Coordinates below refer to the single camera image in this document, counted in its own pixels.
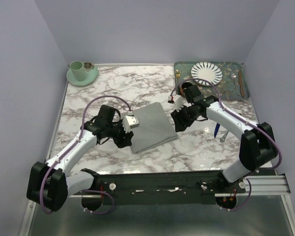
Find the grey woven cloth napkin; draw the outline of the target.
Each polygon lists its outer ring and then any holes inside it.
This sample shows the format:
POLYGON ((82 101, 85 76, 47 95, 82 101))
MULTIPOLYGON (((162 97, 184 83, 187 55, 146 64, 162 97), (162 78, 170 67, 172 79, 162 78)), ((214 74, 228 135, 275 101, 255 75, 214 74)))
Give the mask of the grey woven cloth napkin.
POLYGON ((138 154, 178 138, 165 111, 159 102, 133 111, 139 125, 132 128, 131 151, 138 154))

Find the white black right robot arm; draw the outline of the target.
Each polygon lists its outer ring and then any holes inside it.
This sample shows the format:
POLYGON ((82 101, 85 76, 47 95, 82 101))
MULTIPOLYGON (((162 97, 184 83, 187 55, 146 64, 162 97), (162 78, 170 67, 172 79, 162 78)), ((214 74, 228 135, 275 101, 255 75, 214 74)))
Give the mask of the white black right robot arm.
POLYGON ((234 187, 234 182, 270 162, 279 154, 272 127, 252 122, 229 110, 214 95, 204 97, 196 85, 183 89, 184 96, 170 95, 168 102, 174 104, 171 117, 175 131, 182 132, 199 117, 223 126, 240 140, 238 160, 218 174, 216 186, 223 193, 234 187))

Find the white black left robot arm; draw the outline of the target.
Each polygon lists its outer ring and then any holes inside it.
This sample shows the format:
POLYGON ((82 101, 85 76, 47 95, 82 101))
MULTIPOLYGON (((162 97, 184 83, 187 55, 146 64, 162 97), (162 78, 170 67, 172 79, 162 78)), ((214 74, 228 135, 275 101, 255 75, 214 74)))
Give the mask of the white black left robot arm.
POLYGON ((94 146, 112 139, 118 148, 132 145, 132 128, 138 119, 129 112, 120 112, 102 105, 98 115, 83 122, 74 139, 56 156, 45 163, 36 162, 30 171, 27 198, 42 206, 47 212, 58 211, 69 196, 80 191, 94 194, 100 186, 99 174, 83 169, 75 175, 69 173, 77 162, 94 146))

